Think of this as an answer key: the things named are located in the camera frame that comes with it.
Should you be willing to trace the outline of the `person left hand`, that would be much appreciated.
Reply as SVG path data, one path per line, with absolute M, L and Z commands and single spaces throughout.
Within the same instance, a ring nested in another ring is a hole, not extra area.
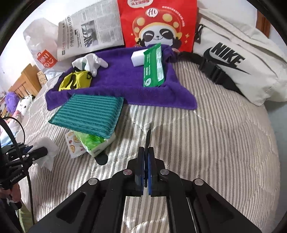
M 20 202 L 21 201 L 21 191 L 20 186 L 18 183 L 13 185 L 11 189 L 4 190 L 0 188 L 0 197 L 1 199 L 6 199 L 10 197 L 12 201 L 14 202 Z

